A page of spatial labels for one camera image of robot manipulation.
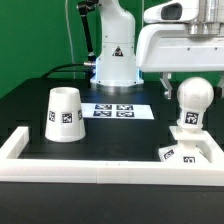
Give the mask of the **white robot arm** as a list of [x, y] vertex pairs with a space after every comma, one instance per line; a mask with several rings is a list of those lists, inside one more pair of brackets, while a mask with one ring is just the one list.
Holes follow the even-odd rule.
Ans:
[[138, 36], [134, 17], [118, 0], [100, 0], [98, 7], [102, 51], [93, 87], [127, 92], [143, 83], [140, 72], [158, 72], [171, 98], [173, 73], [218, 71], [224, 98], [224, 0], [169, 0], [150, 7]]

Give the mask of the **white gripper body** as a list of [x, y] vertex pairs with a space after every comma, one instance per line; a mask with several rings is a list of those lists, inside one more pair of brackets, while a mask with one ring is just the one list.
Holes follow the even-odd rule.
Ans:
[[137, 43], [143, 72], [224, 70], [224, 0], [170, 0], [144, 12]]

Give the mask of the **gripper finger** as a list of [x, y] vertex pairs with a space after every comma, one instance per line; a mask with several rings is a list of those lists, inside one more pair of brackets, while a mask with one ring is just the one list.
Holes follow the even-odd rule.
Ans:
[[220, 98], [224, 98], [224, 72], [220, 76], [220, 80], [217, 84], [217, 91]]
[[162, 72], [160, 74], [160, 81], [161, 81], [163, 87], [165, 88], [164, 96], [167, 99], [172, 98], [172, 85], [170, 83], [171, 77], [172, 77], [172, 74], [169, 72]]

